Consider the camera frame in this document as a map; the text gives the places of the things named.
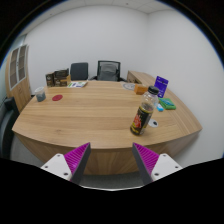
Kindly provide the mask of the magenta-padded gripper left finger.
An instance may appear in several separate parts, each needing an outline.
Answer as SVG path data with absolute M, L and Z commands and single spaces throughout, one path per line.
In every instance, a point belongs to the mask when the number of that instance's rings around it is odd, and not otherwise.
M 86 143 L 69 151 L 65 155 L 60 153 L 55 154 L 42 166 L 42 169 L 74 184 L 79 184 L 90 153 L 91 145 Z

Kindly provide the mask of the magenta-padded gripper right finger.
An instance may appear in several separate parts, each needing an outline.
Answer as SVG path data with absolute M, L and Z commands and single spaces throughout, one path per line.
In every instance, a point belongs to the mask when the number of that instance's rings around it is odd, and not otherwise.
M 168 154 L 157 154 L 137 143 L 133 144 L 132 153 L 135 157 L 140 177 L 144 185 L 182 169 L 182 167 Z

